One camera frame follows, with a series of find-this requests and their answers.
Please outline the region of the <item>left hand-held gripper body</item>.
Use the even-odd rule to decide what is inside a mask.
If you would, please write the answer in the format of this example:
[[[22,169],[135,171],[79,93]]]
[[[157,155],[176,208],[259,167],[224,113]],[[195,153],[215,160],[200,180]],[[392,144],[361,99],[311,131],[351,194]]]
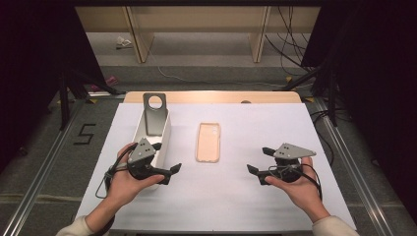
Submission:
[[[152,175],[163,175],[159,185],[168,185],[171,172],[163,169],[165,150],[155,150],[146,138],[141,138],[127,160],[129,173],[137,180],[144,180]]]

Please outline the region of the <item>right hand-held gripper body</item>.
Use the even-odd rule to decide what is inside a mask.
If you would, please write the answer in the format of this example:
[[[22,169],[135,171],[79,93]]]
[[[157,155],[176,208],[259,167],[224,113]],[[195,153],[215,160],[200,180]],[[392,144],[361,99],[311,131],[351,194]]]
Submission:
[[[267,185],[268,183],[265,180],[267,176],[273,176],[286,183],[295,182],[304,174],[300,159],[303,157],[311,157],[315,154],[312,150],[283,143],[275,150],[273,155],[275,165],[270,166],[268,170],[259,172],[260,183]]]

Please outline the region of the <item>white plastic bin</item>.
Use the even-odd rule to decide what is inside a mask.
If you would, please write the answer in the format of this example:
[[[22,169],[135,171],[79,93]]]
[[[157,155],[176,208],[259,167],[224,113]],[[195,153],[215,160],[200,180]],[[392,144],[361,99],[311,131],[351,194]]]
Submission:
[[[165,155],[167,153],[167,148],[170,139],[170,130],[171,122],[169,117],[169,111],[164,126],[163,134],[161,136],[148,136],[146,131],[146,120],[145,120],[145,109],[142,113],[141,119],[139,121],[135,136],[133,141],[138,144],[141,138],[146,138],[151,144],[162,143],[162,148],[165,150]]]

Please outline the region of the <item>beige phone case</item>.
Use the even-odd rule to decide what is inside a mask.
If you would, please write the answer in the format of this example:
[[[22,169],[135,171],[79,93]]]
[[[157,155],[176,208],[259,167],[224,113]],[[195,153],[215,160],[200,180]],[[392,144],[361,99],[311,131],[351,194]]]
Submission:
[[[199,126],[196,160],[198,162],[216,163],[220,153],[220,125],[218,123],[201,123]]]

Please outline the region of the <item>person's left hand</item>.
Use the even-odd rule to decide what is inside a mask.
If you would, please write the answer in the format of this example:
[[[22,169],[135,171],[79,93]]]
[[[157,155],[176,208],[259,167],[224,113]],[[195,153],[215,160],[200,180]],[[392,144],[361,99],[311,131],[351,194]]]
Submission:
[[[102,203],[108,210],[117,211],[130,203],[141,190],[155,185],[163,179],[163,175],[152,175],[144,180],[137,180],[128,171],[118,171],[115,173],[107,197]]]

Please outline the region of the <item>person's right hand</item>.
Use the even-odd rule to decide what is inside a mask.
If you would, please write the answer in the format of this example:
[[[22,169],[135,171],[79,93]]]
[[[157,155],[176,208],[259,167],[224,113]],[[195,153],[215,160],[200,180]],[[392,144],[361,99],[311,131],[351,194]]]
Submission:
[[[283,190],[293,204],[301,208],[311,219],[316,222],[329,216],[316,185],[306,177],[300,177],[293,183],[286,183],[272,176],[266,178],[266,182]]]

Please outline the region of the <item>white table sheet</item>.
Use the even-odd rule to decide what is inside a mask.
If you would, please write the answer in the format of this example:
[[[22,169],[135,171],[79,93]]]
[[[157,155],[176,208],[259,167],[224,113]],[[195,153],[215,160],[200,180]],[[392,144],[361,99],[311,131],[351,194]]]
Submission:
[[[302,103],[171,103],[171,133],[164,160],[179,165],[168,185],[145,189],[116,214],[114,231],[138,233],[283,233],[308,231],[309,217],[274,186],[249,173],[274,164],[264,148],[284,143],[315,152],[314,168],[328,211],[354,221],[335,181],[309,112]],[[220,126],[216,163],[198,162],[198,128]]]

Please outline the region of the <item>black tripod stand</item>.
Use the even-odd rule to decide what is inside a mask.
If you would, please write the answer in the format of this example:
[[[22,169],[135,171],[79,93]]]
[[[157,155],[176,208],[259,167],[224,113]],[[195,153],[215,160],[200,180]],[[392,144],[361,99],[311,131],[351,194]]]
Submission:
[[[307,74],[301,76],[299,79],[290,82],[288,85],[280,89],[280,91],[290,91],[296,87],[302,85],[303,83],[309,81],[310,79],[315,78],[311,92],[313,96],[323,95],[326,91],[328,93],[328,117],[331,124],[336,127],[336,118],[335,118],[335,99],[336,99],[336,78],[335,72],[329,63],[322,63],[317,68],[308,72]]]
[[[99,89],[107,91],[111,95],[125,94],[124,91],[109,86],[103,77],[96,79],[76,69],[64,69],[59,77],[61,130],[64,130],[70,122],[70,101],[68,91],[70,91],[76,99],[86,99],[89,96],[89,93],[85,88],[85,85],[97,86]]]

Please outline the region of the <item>crumpled white paper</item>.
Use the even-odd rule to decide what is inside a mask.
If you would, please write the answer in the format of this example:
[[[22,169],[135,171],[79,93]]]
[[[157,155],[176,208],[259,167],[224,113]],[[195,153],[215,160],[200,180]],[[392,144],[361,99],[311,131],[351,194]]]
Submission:
[[[129,39],[126,39],[122,36],[118,36],[116,39],[116,48],[117,49],[125,49],[125,48],[132,48],[133,44]]]

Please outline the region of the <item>black curtain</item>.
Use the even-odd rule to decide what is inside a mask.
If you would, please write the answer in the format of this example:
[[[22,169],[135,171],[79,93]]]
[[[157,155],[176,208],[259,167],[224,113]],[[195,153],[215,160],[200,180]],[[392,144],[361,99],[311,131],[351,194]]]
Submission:
[[[61,79],[79,97],[104,83],[76,9],[48,0],[0,0],[0,172],[18,154]]]
[[[328,60],[374,158],[417,223],[417,0],[314,0],[303,63]]]

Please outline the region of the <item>light wooden shelf unit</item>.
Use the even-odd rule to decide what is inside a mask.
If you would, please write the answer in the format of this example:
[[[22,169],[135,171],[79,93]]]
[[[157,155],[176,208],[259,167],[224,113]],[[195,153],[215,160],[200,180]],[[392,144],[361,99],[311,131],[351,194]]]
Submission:
[[[87,32],[127,32],[144,63],[157,32],[240,32],[248,35],[253,61],[262,58],[265,35],[310,33],[318,7],[78,7]]]

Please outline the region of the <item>metal floor rail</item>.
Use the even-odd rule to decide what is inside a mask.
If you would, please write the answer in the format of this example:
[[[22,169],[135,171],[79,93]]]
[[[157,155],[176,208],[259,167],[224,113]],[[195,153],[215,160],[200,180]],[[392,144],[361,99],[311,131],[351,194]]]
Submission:
[[[382,205],[377,201],[376,195],[372,192],[370,185],[365,179],[365,176],[360,172],[359,165],[355,162],[355,159],[348,148],[345,140],[343,139],[338,127],[334,127],[328,117],[328,106],[322,98],[315,99],[315,107],[320,113],[318,120],[322,119],[328,140],[324,138],[322,133],[319,133],[319,137],[328,145],[331,151],[330,165],[334,165],[336,156],[343,164],[347,177],[351,181],[355,188],[357,196],[360,198],[362,206],[370,220],[372,221],[374,228],[379,236],[393,236],[392,227],[387,221]]]
[[[19,236],[84,103],[83,100],[74,102],[71,109],[72,114],[68,117],[66,124],[56,134],[48,154],[37,169],[26,192],[19,197],[19,204],[12,214],[6,229],[0,236]]]

